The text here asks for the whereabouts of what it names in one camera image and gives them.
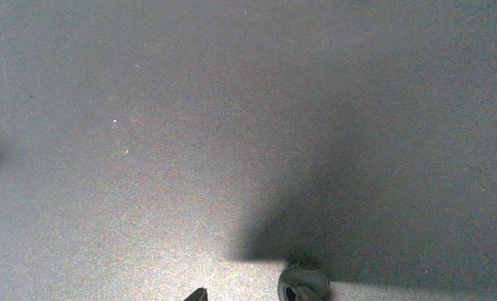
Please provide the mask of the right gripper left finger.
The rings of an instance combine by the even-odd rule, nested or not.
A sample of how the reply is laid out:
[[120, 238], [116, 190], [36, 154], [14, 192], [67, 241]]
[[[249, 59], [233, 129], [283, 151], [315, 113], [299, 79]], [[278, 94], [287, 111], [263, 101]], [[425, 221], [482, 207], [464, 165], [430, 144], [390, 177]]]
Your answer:
[[207, 289], [204, 287], [197, 288], [184, 301], [208, 301]]

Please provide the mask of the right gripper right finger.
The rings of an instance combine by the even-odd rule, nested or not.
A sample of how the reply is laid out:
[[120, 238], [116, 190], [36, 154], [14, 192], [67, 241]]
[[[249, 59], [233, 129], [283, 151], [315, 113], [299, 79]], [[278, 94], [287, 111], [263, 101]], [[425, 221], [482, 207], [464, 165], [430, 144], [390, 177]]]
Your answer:
[[296, 288], [295, 301], [323, 301], [323, 299], [310, 288], [298, 286]]

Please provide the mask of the black earbud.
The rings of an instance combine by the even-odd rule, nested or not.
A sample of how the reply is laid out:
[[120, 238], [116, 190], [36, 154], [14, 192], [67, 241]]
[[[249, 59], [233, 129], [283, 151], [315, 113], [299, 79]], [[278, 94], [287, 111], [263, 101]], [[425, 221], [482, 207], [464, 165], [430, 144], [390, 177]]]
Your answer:
[[295, 300], [298, 286], [306, 286], [316, 292], [323, 300], [331, 300], [330, 279], [316, 265], [295, 263], [287, 266], [281, 272], [278, 280], [277, 292], [279, 300]]

